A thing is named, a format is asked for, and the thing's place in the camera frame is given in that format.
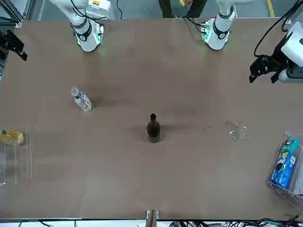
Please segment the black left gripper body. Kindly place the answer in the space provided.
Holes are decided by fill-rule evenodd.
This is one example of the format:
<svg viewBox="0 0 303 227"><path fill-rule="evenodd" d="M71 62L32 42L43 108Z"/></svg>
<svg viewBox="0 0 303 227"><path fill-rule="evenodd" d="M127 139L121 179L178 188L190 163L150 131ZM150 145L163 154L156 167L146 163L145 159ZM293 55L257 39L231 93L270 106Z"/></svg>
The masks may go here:
<svg viewBox="0 0 303 227"><path fill-rule="evenodd" d="M273 53L269 56L268 72L280 73L288 66L288 58L283 53Z"/></svg>

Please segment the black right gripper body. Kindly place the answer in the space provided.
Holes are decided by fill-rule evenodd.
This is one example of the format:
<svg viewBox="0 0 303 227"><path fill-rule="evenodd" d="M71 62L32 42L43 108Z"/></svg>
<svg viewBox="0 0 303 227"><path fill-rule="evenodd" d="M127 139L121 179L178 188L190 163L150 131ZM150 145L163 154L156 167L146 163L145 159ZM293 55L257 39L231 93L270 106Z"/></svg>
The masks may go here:
<svg viewBox="0 0 303 227"><path fill-rule="evenodd" d="M11 30L0 32L0 46L6 50L15 50L15 35Z"/></svg>

